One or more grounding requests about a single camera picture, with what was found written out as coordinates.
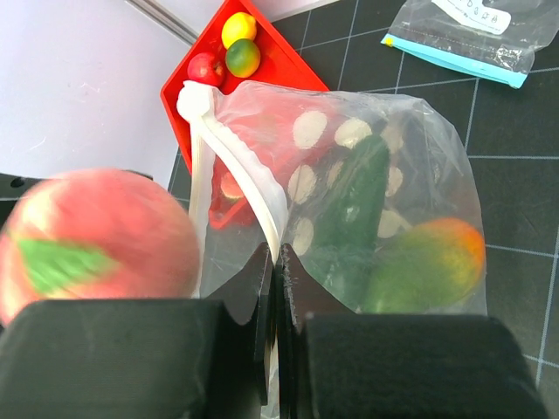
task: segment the toy fruit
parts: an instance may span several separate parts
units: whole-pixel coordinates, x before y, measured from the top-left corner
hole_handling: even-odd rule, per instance
[[[245,196],[231,172],[225,173],[221,178],[221,192],[230,201],[238,201]]]
[[[149,179],[91,169],[43,181],[0,235],[0,320],[41,299],[188,297],[199,251],[182,206]]]
[[[356,136],[352,130],[346,134]],[[369,286],[389,166],[379,135],[360,139],[343,163],[328,171],[331,189],[314,223],[303,219],[294,225],[293,249],[305,269],[353,310]]]
[[[256,19],[242,11],[229,17],[224,24],[224,28],[221,30],[221,40],[226,50],[239,39],[250,39],[253,41],[255,38]]]
[[[260,50],[250,39],[236,41],[225,54],[227,69],[235,77],[251,77],[260,65]]]
[[[419,224],[377,254],[362,306],[370,313],[424,313],[466,297],[480,282],[483,236],[457,218]]]
[[[206,85],[220,87],[225,79],[224,64],[211,52],[196,55],[187,69],[189,79]]]

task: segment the grid line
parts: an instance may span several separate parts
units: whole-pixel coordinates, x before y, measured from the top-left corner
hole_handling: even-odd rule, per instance
[[[449,85],[451,83],[462,83],[464,81],[472,81],[472,80],[476,80],[476,78],[475,77],[468,77],[468,78],[465,78],[465,79],[433,81],[431,83],[421,83],[421,84],[418,84],[418,85],[399,86],[398,90],[411,89],[413,87]],[[383,88],[380,88],[380,89],[364,90],[364,92],[366,92],[366,93],[380,93],[380,92],[386,92],[386,91],[389,91],[389,90],[394,90],[394,87],[383,87]]]
[[[499,246],[497,244],[486,244],[488,249],[496,249],[497,251],[514,251],[516,253],[525,253],[527,255],[543,256],[545,258],[557,258],[556,254],[544,253],[541,251],[528,251],[526,249],[519,249],[516,247]]]
[[[236,269],[238,271],[241,271],[243,269],[244,266],[238,266],[237,264],[234,264],[232,262],[227,262],[223,259],[219,259],[219,258],[213,258],[212,256],[209,256],[208,258],[210,258],[210,261],[220,270],[223,271],[223,269],[221,268],[221,266],[225,266],[228,268],[233,268]]]
[[[524,358],[526,358],[526,359],[528,359],[528,360],[531,360],[531,361],[536,361],[536,362],[539,361],[539,359],[538,359],[537,356],[526,355],[526,354],[524,354],[523,356],[524,356]],[[559,368],[559,364],[556,364],[556,363],[550,362],[550,361],[542,360],[542,364],[543,364],[543,365],[547,365],[547,366],[549,366],[549,367]]]
[[[468,155],[468,158],[486,160],[559,160],[559,155]]]
[[[340,87],[342,86],[343,71],[345,70],[345,67],[346,67],[346,59],[348,58],[349,43],[351,42],[351,32],[353,32],[353,25],[355,24],[355,16],[357,16],[357,8],[358,7],[359,7],[359,0],[357,0],[355,2],[355,8],[353,10],[353,17],[351,19],[351,26],[349,27],[348,42],[346,43],[346,51],[343,54],[342,69],[340,70],[340,78],[338,79],[337,90],[340,90]]]
[[[539,68],[538,70],[532,70],[530,74],[537,74],[538,72],[554,72],[556,70],[559,70],[559,67]]]
[[[173,174],[171,175],[171,183],[169,185],[169,192],[173,191],[173,187],[175,186],[175,179],[176,179],[176,172],[178,171],[178,165],[180,164],[179,159],[182,156],[178,155],[175,157],[175,168],[173,169]]]
[[[472,107],[470,107],[470,119],[468,120],[468,129],[466,130],[466,139],[464,140],[464,150],[468,152],[468,144],[470,143],[470,133],[472,132],[473,113],[475,112],[475,102],[478,98],[478,86],[480,85],[480,78],[476,78],[475,86],[473,87]]]
[[[344,41],[346,39],[349,38],[357,38],[357,37],[361,37],[363,35],[370,35],[371,33],[377,33],[377,32],[382,32],[382,31],[387,31],[390,27],[387,28],[380,28],[380,29],[374,29],[372,31],[365,31],[365,32],[359,32],[356,33],[355,35],[348,35],[346,37],[341,37],[341,38],[336,38],[336,39],[329,39],[328,41],[323,41],[323,42],[319,42],[317,44],[311,44],[311,45],[305,45],[305,46],[301,46],[299,49],[300,50],[305,50],[307,48],[313,48],[315,46],[321,46],[324,44],[333,44],[334,42],[338,42],[338,41]]]
[[[402,67],[404,66],[405,52],[402,52],[402,58],[400,59],[400,68],[398,68],[398,77],[396,78],[396,87],[394,88],[394,94],[398,93],[398,87],[400,87],[400,77],[402,77]]]
[[[553,259],[553,264],[551,267],[551,278],[549,279],[548,302],[545,307],[545,319],[543,321],[542,329],[542,342],[540,343],[540,353],[538,355],[538,369],[535,373],[536,386],[540,384],[540,379],[542,378],[543,356],[545,355],[545,346],[548,340],[549,315],[551,313],[551,303],[553,302],[553,291],[556,284],[557,256],[559,255],[559,227],[557,227],[555,255],[556,257]]]
[[[305,31],[303,32],[303,39],[300,41],[299,51],[301,51],[303,49],[303,47],[305,46],[305,40],[307,39],[308,24],[311,21],[311,13],[313,13],[313,11],[309,10],[308,11],[308,16],[307,16],[307,24],[305,24]]]

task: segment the lemon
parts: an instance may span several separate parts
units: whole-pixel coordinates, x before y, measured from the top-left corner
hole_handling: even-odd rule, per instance
[[[227,19],[224,28],[221,31],[221,40],[224,43],[226,50],[229,49],[235,41],[239,39],[250,39],[253,41],[256,38],[256,19],[240,11]]]
[[[239,39],[227,50],[225,64],[240,79],[251,77],[260,65],[260,50],[250,39]]]

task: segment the red tray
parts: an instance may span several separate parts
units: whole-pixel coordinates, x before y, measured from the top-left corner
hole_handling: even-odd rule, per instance
[[[176,110],[178,94],[183,88],[183,82],[188,79],[187,67],[190,60],[200,52],[214,52],[223,61],[226,49],[221,42],[221,30],[226,20],[233,14],[243,11],[253,15],[257,22],[257,36],[254,42],[259,47],[262,59],[259,69],[249,78],[250,80],[263,81],[275,85],[293,87],[304,90],[326,92],[326,85],[314,74],[313,70],[303,61],[293,47],[280,35],[278,31],[266,20],[250,0],[225,0],[216,15],[202,32],[196,43],[192,45],[189,53],[175,69],[162,88],[161,97],[163,105],[175,136],[179,143],[184,161],[189,171],[192,172],[192,154],[190,150],[190,124],[184,120]],[[227,73],[221,85],[221,92],[233,92],[239,83],[244,81]],[[226,170],[223,163],[217,162],[214,179],[220,179]],[[219,185],[214,184],[214,196],[219,192]],[[245,198],[231,204],[225,199],[214,200],[210,208],[210,225],[214,229],[223,229],[229,223],[251,223],[254,219],[252,210]]]

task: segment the toy peach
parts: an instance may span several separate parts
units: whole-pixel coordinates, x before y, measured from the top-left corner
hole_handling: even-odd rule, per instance
[[[183,207],[118,169],[40,182],[0,234],[0,320],[41,299],[189,297],[199,249]]]

